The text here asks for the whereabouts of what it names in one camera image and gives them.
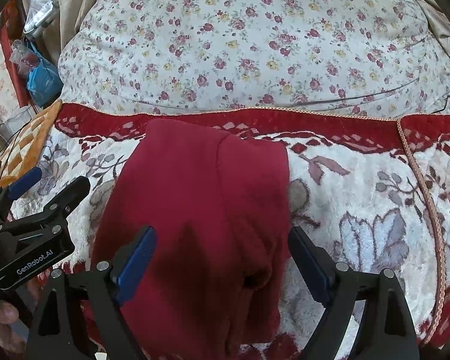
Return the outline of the left hand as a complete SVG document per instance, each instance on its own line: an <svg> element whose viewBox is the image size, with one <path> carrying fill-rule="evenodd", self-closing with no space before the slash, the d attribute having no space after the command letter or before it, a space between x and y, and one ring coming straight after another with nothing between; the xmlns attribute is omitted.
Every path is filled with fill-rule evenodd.
<svg viewBox="0 0 450 360"><path fill-rule="evenodd" d="M23 354L26 343L11 328L11 324L17 320L19 320L17 309L6 301L0 301L0 346L9 353Z"/></svg>

